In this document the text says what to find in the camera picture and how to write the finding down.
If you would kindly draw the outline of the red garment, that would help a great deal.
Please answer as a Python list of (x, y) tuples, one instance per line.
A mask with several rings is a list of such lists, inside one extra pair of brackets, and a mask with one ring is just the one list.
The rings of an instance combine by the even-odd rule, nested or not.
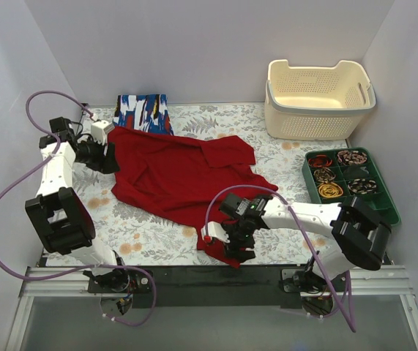
[(108, 139), (120, 168), (116, 199), (196, 230), (225, 219), (207, 209), (221, 190), (233, 186), (252, 199), (264, 188), (278, 189), (252, 171), (255, 152), (237, 136), (204, 141), (116, 127)]

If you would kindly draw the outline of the blue patterned trousers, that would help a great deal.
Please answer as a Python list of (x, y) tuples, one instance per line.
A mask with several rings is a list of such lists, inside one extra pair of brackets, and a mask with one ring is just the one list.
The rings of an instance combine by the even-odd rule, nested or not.
[(165, 94), (118, 95), (113, 123), (125, 129), (173, 135)]

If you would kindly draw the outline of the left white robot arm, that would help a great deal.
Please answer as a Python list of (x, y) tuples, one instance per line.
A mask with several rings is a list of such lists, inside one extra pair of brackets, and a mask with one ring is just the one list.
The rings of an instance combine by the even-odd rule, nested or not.
[(47, 252), (71, 255), (91, 266), (85, 275), (100, 287), (123, 292), (130, 285), (123, 260), (96, 236), (92, 218), (72, 187), (75, 163), (102, 174), (119, 171), (115, 145), (108, 142), (114, 125), (95, 121), (82, 140), (67, 118), (54, 118), (49, 124), (52, 134), (41, 137), (39, 147), (42, 157), (51, 160), (42, 169), (35, 198), (25, 203), (26, 213)]

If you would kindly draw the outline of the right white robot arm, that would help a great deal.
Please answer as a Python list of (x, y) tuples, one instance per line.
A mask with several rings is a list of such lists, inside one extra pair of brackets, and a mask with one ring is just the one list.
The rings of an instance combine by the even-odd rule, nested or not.
[(304, 229), (331, 239), (328, 249), (317, 250), (302, 270), (286, 279), (288, 286), (307, 293), (325, 289), (354, 267), (379, 270), (392, 232), (390, 224), (358, 197), (341, 203), (286, 205), (274, 195), (248, 200), (230, 193), (219, 210), (228, 221), (209, 222), (209, 238), (222, 242), (225, 256), (239, 263), (255, 257), (253, 234), (260, 229)]

